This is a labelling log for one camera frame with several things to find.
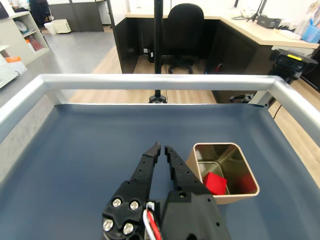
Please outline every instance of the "metal frame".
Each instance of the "metal frame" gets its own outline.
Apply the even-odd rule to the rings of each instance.
[[[39,75],[0,108],[0,142],[44,95],[53,105],[68,104],[67,89],[258,91],[250,103],[264,106],[273,96],[320,146],[320,112],[280,77],[192,74]]]

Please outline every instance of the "blue-gray tray surface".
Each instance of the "blue-gray tray surface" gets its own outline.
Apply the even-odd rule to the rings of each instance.
[[[319,240],[320,191],[268,111],[252,104],[58,105],[0,196],[1,240],[98,240],[102,210],[141,155],[162,144],[150,197],[173,188],[164,145],[240,146],[257,197],[220,205],[233,240]]]

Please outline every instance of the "red cube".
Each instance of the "red cube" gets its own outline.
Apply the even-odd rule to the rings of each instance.
[[[209,172],[203,178],[203,184],[209,189],[212,195],[225,195],[227,179]]]

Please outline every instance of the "gray floor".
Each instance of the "gray floor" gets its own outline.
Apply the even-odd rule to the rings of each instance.
[[[39,74],[89,74],[115,46],[112,32],[44,34],[51,51],[29,63],[27,72],[0,89],[0,107]]]

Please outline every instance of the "black office chair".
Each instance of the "black office chair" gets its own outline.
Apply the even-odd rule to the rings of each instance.
[[[205,19],[202,9],[194,4],[183,3],[171,9],[166,21],[164,49],[175,58],[165,63],[171,64],[169,74],[175,67],[187,68],[192,74],[193,61],[182,59],[182,55],[197,55]]]

